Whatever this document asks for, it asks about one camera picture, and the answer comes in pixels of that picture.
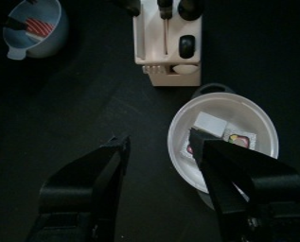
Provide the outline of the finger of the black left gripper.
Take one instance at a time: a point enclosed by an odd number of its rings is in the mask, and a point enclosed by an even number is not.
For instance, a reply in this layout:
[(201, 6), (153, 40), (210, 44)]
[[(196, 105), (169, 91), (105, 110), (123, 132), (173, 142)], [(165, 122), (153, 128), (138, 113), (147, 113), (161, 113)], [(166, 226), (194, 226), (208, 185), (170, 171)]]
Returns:
[(4, 27), (12, 29), (12, 30), (26, 30), (27, 24), (22, 23), (20, 21), (15, 20), (12, 17), (7, 17)]

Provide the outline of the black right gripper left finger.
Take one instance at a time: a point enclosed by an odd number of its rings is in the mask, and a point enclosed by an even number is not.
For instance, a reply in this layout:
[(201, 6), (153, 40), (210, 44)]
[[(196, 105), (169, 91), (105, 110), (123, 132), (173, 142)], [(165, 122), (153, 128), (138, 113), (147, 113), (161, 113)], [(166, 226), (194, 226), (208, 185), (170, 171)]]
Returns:
[(129, 137), (114, 137), (47, 179), (24, 242), (114, 242), (129, 153)]

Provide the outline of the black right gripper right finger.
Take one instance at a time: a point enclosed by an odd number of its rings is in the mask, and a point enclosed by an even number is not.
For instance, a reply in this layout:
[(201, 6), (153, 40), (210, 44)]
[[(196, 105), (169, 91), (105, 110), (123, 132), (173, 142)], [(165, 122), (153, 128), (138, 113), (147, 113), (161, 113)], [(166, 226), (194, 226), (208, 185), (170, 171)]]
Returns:
[(272, 157), (190, 130), (190, 148), (222, 242), (300, 242), (300, 173)]

